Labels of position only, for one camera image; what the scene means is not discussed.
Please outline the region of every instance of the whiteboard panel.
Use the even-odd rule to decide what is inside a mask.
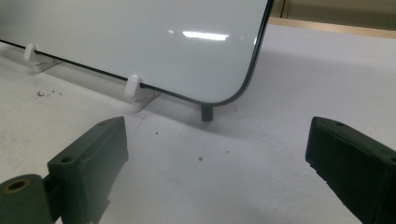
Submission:
[[[245,88],[272,0],[3,0],[0,39],[199,103]]]

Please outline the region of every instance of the white tabletop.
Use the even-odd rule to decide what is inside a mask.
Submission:
[[[32,75],[21,57],[0,47],[0,181],[46,175],[91,126],[124,116],[130,159],[101,223],[359,223],[304,160],[310,121],[396,148],[392,39],[269,25],[249,88],[212,122],[165,94],[134,114],[124,82],[66,63]]]

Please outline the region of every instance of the wooden trim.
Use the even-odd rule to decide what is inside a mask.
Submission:
[[[305,28],[318,31],[336,32],[351,35],[368,35],[375,37],[384,37],[396,39],[396,31],[377,30],[371,28],[336,25],[329,23],[313,22],[313,21],[297,21],[283,18],[270,17],[268,23],[273,25],[283,25],[289,27]]]

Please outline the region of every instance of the white plastic clip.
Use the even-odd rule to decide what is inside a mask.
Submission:
[[[61,61],[54,60],[53,58],[39,55],[35,53],[35,45],[28,44],[23,54],[23,59],[28,63],[34,63],[33,69],[35,73],[43,72],[52,66],[61,63]]]
[[[160,92],[140,88],[140,77],[131,75],[128,77],[124,90],[125,98],[132,102],[132,110],[139,112],[148,105],[154,98],[161,95]]]

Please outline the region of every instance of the debris speck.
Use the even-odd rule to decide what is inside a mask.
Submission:
[[[56,90],[53,90],[52,92],[56,92],[56,93],[58,93],[59,95],[62,95],[62,93],[61,93],[61,92],[59,92],[59,91],[56,91]]]
[[[41,91],[38,91],[37,92],[37,96],[39,96],[39,97],[42,97],[42,96],[49,96],[50,94],[49,93],[44,93],[44,92],[41,92]]]

